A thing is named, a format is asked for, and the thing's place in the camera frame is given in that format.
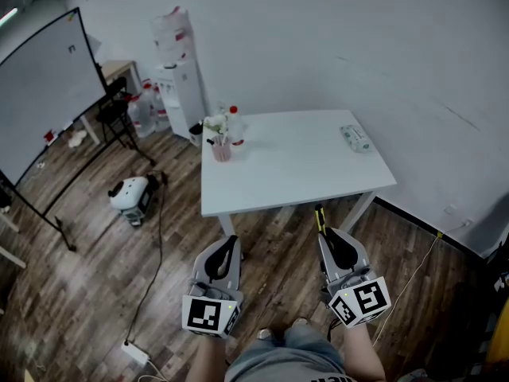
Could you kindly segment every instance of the gray t-shirt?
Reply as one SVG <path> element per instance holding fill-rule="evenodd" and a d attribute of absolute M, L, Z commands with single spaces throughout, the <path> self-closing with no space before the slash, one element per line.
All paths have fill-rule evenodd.
<path fill-rule="evenodd" d="M 301 349 L 279 348 L 236 361 L 225 382 L 355 382 L 324 356 Z"/>

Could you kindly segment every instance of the white cable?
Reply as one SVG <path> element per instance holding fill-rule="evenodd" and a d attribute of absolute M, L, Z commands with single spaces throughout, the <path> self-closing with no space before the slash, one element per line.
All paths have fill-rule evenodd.
<path fill-rule="evenodd" d="M 447 232 L 444 232 L 444 233 L 441 233 L 439 232 L 439 236 L 440 238 L 442 238 L 445 234 L 448 234 L 452 231 L 456 231 L 457 229 L 461 229 L 463 227 L 465 227 L 467 225 L 465 224 L 462 224 L 461 226 L 458 226 L 457 228 L 453 228 L 453 229 L 449 229 Z M 399 294 L 398 298 L 396 298 L 396 301 L 394 302 L 394 305 L 392 306 L 392 309 L 390 309 L 390 312 L 389 312 L 389 315 L 387 316 L 387 318 L 385 319 L 385 321 L 383 322 L 382 324 L 382 328 L 380 329 L 380 332 L 379 332 L 379 335 L 376 337 L 375 339 L 375 342 L 373 343 L 373 346 L 376 345 L 376 343 L 378 342 L 378 340 L 380 339 L 380 336 L 382 335 L 382 332 L 383 332 L 383 329 L 385 328 L 385 325 L 387 324 L 387 321 L 389 320 L 389 317 L 392 315 L 394 309 L 396 308 L 396 305 L 398 304 L 398 301 L 399 299 L 401 298 L 401 296 L 403 295 L 403 293 L 405 292 L 406 288 L 408 287 L 408 285 L 410 284 L 410 282 L 412 281 L 412 279 L 414 278 L 414 276 L 417 274 L 418 270 L 422 267 L 422 265 L 424 264 L 424 261 L 426 260 L 426 258 L 428 257 L 428 255 L 431 253 L 431 251 L 433 250 L 433 246 L 435 246 L 435 243 L 437 242 L 439 236 L 437 236 L 435 238 L 435 240 L 433 241 L 433 243 L 431 244 L 431 246 L 429 247 L 429 250 L 428 250 L 428 253 L 425 254 L 425 256 L 422 258 L 422 262 L 421 264 L 419 265 L 419 267 L 417 269 L 415 269 L 415 272 L 411 275 L 410 279 L 408 280 L 408 282 L 406 282 L 406 285 L 403 287 L 403 290 L 402 292 Z"/>
<path fill-rule="evenodd" d="M 159 380 L 161 382 L 168 382 L 168 380 L 165 378 L 165 376 L 161 373 L 161 371 L 159 370 L 159 368 L 152 362 L 152 361 L 148 361 L 149 364 L 152 365 L 152 368 L 154 368 L 157 372 L 157 374 L 160 376 L 154 376 L 154 375 L 141 375 L 139 378 L 138 378 L 138 382 L 140 382 L 140 380 L 142 380 L 143 378 L 152 378 L 152 379 L 155 379 L 155 380 Z"/>
<path fill-rule="evenodd" d="M 409 281 L 406 282 L 406 285 L 403 287 L 403 290 L 402 292 L 399 294 L 398 298 L 396 298 L 396 301 L 394 302 L 394 305 L 392 306 L 392 309 L 390 309 L 390 312 L 389 312 L 389 315 L 387 316 L 387 318 L 385 319 L 385 321 L 383 322 L 383 325 L 382 325 L 382 328 L 380 329 L 380 332 L 379 332 L 379 335 L 376 337 L 375 339 L 375 342 L 373 343 L 373 346 L 376 345 L 376 343 L 378 342 L 380 336 L 382 335 L 382 332 L 383 332 L 383 329 L 385 328 L 385 325 L 387 324 L 387 321 L 389 320 L 389 317 L 392 315 L 392 313 L 394 312 L 394 309 L 396 308 L 396 306 L 398 305 L 398 301 L 399 299 L 401 298 L 401 296 L 403 296 L 403 293 L 405 292 L 406 288 L 408 287 L 408 285 L 410 284 L 410 282 L 412 281 L 412 279 L 414 278 L 414 276 L 417 274 L 418 270 L 421 268 L 421 266 L 424 264 L 424 261 L 426 260 L 426 258 L 428 257 L 428 255 L 431 253 L 431 251 L 433 250 L 433 246 L 435 246 L 435 243 L 437 242 L 438 240 L 438 236 L 435 238 L 435 240 L 433 241 L 433 243 L 431 244 L 431 247 L 429 248 L 428 250 L 428 253 L 425 254 L 425 256 L 422 258 L 422 262 L 421 264 L 419 265 L 419 267 L 417 269 L 415 269 L 415 272 L 412 274 L 412 276 L 410 277 Z"/>

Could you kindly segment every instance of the whiteboard frame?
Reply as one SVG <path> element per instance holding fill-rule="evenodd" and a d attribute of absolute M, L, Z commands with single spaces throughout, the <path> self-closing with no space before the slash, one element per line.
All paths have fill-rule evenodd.
<path fill-rule="evenodd" d="M 101 99 L 103 99 L 104 96 L 106 96 L 107 94 L 107 84 L 106 84 L 106 81 L 103 77 L 103 74 L 99 71 L 99 65 L 95 62 L 94 60 L 94 55 L 92 54 L 92 50 L 90 48 L 90 43 L 88 41 L 88 38 L 87 38 L 87 33 L 85 32 L 85 27 L 84 27 L 84 24 L 83 24 L 83 19 L 82 19 L 82 16 L 81 16 L 81 11 L 80 11 L 80 8 L 79 7 L 75 7 L 74 9 L 72 10 L 69 10 L 68 12 L 62 14 L 61 16 L 55 18 L 53 21 L 49 22 L 48 24 L 46 24 L 44 27 L 40 28 L 38 31 L 36 31 L 35 33 L 33 33 L 30 37 L 28 37 L 26 40 L 24 40 L 18 47 L 16 47 L 16 49 L 11 52 L 6 58 L 4 58 L 4 60 L 2 62 L 0 62 L 0 67 L 4 64 L 4 62 L 6 62 L 11 56 L 13 56 L 23 45 L 25 45 L 28 41 L 30 41 L 32 38 L 34 38 L 36 35 L 38 35 L 40 32 L 44 31 L 45 29 L 47 29 L 49 26 L 51 26 L 52 24 L 54 24 L 55 22 L 59 21 L 61 18 L 63 17 L 66 17 L 68 16 L 69 14 L 71 13 L 78 13 L 79 15 L 79 18 L 80 18 L 80 25 L 81 25 L 81 30 L 83 31 L 83 35 L 84 35 L 84 39 L 87 43 L 87 48 L 88 48 L 88 53 L 90 54 L 90 59 L 92 61 L 92 63 L 94 64 L 94 67 L 95 67 L 95 71 L 97 72 L 97 76 L 101 82 L 101 84 L 103 85 L 103 89 L 104 89 L 104 95 L 97 99 L 94 103 L 92 103 L 89 107 L 87 107 L 86 109 L 84 109 L 78 116 L 76 116 L 73 120 L 72 120 L 72 123 L 66 128 L 66 129 L 62 129 L 58 132 L 56 132 L 56 139 L 52 142 L 52 144 L 58 140 L 61 136 L 61 134 L 66 131 L 70 126 L 72 126 L 72 124 L 74 124 L 74 122 L 76 120 L 78 120 L 82 115 L 84 115 L 91 107 L 94 107 Z M 18 178 L 18 180 L 16 181 L 16 184 L 13 184 L 9 178 L 7 178 L 7 176 L 2 172 L 2 169 L 0 168 L 0 172 L 2 172 L 2 177 L 5 178 L 7 181 L 9 181 L 9 183 L 12 185 L 12 186 L 17 186 L 21 180 L 23 179 L 23 177 L 26 175 L 26 173 L 28 172 L 28 170 L 30 170 L 30 168 L 33 166 L 33 163 L 42 155 L 45 153 L 45 151 L 51 146 L 51 144 L 46 144 L 45 148 L 42 149 L 42 151 L 32 160 L 32 162 L 26 167 L 25 171 L 23 172 L 23 174 Z"/>

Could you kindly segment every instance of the black baseboard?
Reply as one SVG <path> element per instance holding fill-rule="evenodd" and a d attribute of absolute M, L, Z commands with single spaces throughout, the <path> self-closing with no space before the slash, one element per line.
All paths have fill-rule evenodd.
<path fill-rule="evenodd" d="M 413 216 L 409 214 L 407 211 L 403 211 L 402 209 L 392 205 L 391 203 L 384 201 L 382 198 L 376 197 L 373 201 L 376 204 L 380 205 L 381 207 L 384 207 L 385 209 L 388 209 L 389 211 L 395 213 L 396 215 L 399 215 L 401 218 L 405 218 L 412 224 L 416 224 L 418 227 L 424 229 L 425 231 L 431 233 L 432 235 L 438 236 L 438 229 L 432 227 L 431 225 L 427 224 L 426 222 L 420 220 L 416 216 Z M 464 254 L 466 254 L 469 258 L 475 260 L 477 263 L 485 264 L 484 259 L 481 258 L 479 255 L 477 255 L 475 252 L 468 249 L 466 246 L 460 244 L 457 240 L 454 240 L 453 238 L 450 238 L 447 235 L 443 235 L 442 239 L 450 244 L 451 246 L 455 247 L 459 251 L 462 251 Z"/>

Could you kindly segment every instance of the shoe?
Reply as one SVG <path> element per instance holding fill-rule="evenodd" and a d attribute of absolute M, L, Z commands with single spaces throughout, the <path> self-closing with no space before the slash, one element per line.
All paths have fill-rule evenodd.
<path fill-rule="evenodd" d="M 257 338 L 259 340 L 273 340 L 274 335 L 272 334 L 272 331 L 268 328 L 264 328 L 258 331 Z"/>
<path fill-rule="evenodd" d="M 295 320 L 292 324 L 292 327 L 296 326 L 296 325 L 308 325 L 309 324 L 309 321 L 307 320 L 307 318 L 304 318 L 304 317 L 299 317 L 297 320 Z"/>
<path fill-rule="evenodd" d="M 419 379 L 419 378 L 427 378 L 428 374 L 426 373 L 425 369 L 416 369 L 415 371 L 412 371 L 411 373 L 407 373 L 405 376 L 402 376 L 398 379 L 398 382 L 411 382 L 412 380 Z"/>

